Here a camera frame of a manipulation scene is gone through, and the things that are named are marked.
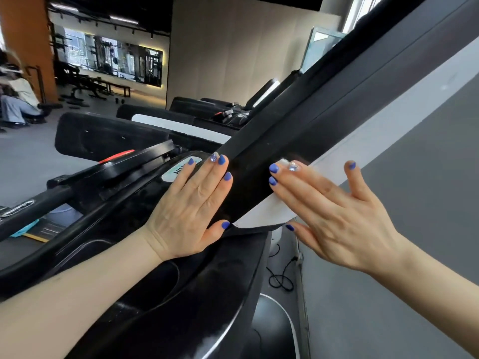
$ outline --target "black cable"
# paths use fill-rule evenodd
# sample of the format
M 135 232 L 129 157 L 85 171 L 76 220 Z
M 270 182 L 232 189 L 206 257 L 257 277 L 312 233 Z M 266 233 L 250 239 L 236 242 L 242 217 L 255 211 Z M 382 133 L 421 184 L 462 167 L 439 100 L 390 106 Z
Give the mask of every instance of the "black cable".
M 258 334 L 260 338 L 260 359 L 263 357 L 263 340 L 261 339 L 261 334 L 255 328 L 252 328 Z
M 282 287 L 286 292 L 291 292 L 295 289 L 295 285 L 293 284 L 293 281 L 291 281 L 288 277 L 286 277 L 284 275 L 284 273 L 286 272 L 286 268 L 288 268 L 290 263 L 294 262 L 294 261 L 297 261 L 297 260 L 298 260 L 298 257 L 291 258 L 291 260 L 288 262 L 288 264 L 284 266 L 283 273 L 280 274 L 280 275 L 275 275 L 268 267 L 266 267 L 266 269 L 271 273 L 271 276 L 268 279 L 268 283 L 271 285 L 272 288 L 279 289 L 279 288 Z M 274 278 L 276 280 L 276 282 L 278 282 L 277 285 L 271 283 L 272 278 Z M 284 280 L 289 281 L 289 283 L 291 284 L 291 287 L 286 287 L 284 285 Z
M 271 258 L 271 257 L 274 257 L 276 256 L 278 253 L 279 253 L 279 250 L 281 249 L 281 247 L 279 247 L 279 243 L 278 243 L 278 250 L 275 254 L 271 255 L 271 256 L 268 256 L 268 258 Z

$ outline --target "hand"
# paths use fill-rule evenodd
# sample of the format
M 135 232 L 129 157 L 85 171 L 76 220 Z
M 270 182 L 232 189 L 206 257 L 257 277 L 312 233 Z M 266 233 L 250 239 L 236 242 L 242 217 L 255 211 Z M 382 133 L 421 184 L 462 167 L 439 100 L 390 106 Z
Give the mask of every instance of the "hand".
M 207 229 L 233 184 L 228 163 L 226 156 L 214 153 L 188 180 L 195 168 L 190 159 L 140 228 L 162 261 L 199 253 L 228 228 L 223 220 Z
M 350 194 L 300 162 L 272 164 L 271 188 L 308 225 L 290 222 L 287 228 L 337 265 L 372 275 L 397 269 L 409 241 L 396 231 L 356 163 L 348 161 L 344 171 Z

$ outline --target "label sticker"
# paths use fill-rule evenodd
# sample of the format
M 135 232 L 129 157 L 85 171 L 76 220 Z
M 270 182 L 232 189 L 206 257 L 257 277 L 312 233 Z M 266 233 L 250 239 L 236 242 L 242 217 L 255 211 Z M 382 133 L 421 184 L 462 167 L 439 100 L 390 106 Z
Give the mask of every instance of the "label sticker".
M 199 163 L 202 159 L 200 157 L 196 156 L 188 156 L 181 162 L 177 163 L 175 166 L 173 166 L 170 170 L 165 172 L 162 176 L 161 179 L 163 181 L 166 181 L 167 183 L 172 183 L 175 181 L 176 177 L 180 173 L 180 171 L 183 169 L 183 166 L 185 166 L 190 159 L 193 159 L 196 163 Z

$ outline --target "forearm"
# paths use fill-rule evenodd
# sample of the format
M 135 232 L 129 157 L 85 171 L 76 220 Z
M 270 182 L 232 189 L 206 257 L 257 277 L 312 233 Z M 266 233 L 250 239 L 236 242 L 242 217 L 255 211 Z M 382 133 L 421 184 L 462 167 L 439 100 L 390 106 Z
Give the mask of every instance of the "forearm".
M 479 358 L 479 287 L 410 244 L 394 271 L 375 277 L 440 331 Z
M 64 358 L 89 327 L 161 261 L 135 232 L 0 304 L 6 358 Z

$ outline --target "beige wall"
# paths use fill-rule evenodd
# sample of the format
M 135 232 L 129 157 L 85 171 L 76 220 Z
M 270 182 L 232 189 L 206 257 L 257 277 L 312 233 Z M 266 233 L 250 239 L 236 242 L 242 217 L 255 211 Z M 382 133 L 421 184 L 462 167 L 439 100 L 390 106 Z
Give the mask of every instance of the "beige wall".
M 168 36 L 153 35 L 153 38 L 151 38 L 150 33 L 138 30 L 135 31 L 135 34 L 133 35 L 131 33 L 131 29 L 127 27 L 122 28 L 121 26 L 118 26 L 117 30 L 115 30 L 113 25 L 108 25 L 101 22 L 98 23 L 98 26 L 95 26 L 95 22 L 93 21 L 82 21 L 82 23 L 79 23 L 76 17 L 63 15 L 63 18 L 61 18 L 60 14 L 55 12 L 49 12 L 49 18 L 50 21 L 55 25 L 60 25 L 67 29 L 83 31 L 88 34 L 104 36 L 106 38 L 116 39 L 119 41 L 124 41 L 155 50 L 161 50 L 163 52 L 163 74 L 161 77 L 161 87 L 150 86 L 143 83 L 136 83 L 124 79 L 121 80 L 120 84 L 126 84 L 134 90 L 138 90 L 158 98 L 166 98 L 166 90 L 168 84 L 168 60 L 170 58 L 170 38 Z M 105 74 L 85 70 L 83 70 L 82 73 L 83 72 L 90 74 L 92 77 L 99 76 L 105 80 L 110 80 L 112 82 L 116 81 L 116 83 L 119 83 L 118 78 L 116 77 L 108 77 Z
M 245 103 L 300 67 L 313 26 L 340 21 L 256 0 L 174 0 L 167 105 L 175 96 Z

